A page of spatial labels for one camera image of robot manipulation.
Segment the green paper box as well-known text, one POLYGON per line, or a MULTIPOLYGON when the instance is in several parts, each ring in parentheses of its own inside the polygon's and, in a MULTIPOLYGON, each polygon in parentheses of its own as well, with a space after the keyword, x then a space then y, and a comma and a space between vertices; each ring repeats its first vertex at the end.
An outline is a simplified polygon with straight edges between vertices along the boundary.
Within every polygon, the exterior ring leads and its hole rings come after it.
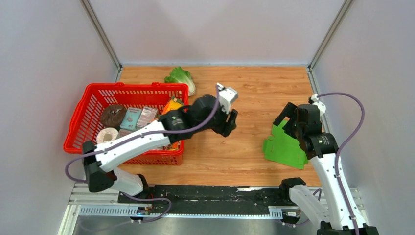
POLYGON ((300 149, 298 141, 282 129, 286 123, 283 120, 279 126, 272 126, 271 135, 263 142, 264 159, 303 170, 308 159, 300 149))

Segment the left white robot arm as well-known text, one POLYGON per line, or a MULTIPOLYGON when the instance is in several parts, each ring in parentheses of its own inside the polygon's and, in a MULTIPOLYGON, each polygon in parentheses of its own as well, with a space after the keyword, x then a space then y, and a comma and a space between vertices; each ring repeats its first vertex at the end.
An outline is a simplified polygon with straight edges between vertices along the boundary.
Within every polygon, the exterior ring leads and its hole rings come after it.
POLYGON ((200 97, 192 105, 171 110, 122 138, 97 145, 85 142, 83 165, 89 192, 111 188, 144 203, 150 195, 144 177, 125 172, 118 166, 149 150, 190 139, 208 129, 227 137, 236 128, 237 111, 231 105, 237 98, 235 91, 224 89, 217 97, 200 97))

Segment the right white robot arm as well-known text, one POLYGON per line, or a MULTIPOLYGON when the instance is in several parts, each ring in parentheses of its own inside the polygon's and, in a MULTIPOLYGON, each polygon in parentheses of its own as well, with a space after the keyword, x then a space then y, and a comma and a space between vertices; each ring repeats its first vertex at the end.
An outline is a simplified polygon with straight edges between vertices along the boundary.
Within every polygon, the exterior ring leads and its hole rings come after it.
POLYGON ((284 133, 296 139, 321 182, 326 199, 323 205, 301 178, 288 178, 280 184, 279 198, 286 205, 298 206, 317 227, 318 235, 377 235, 378 229, 367 224, 353 200, 348 184, 343 180, 340 150, 335 137, 323 132, 321 114, 323 106, 295 105, 283 108, 274 124, 283 126, 284 133))

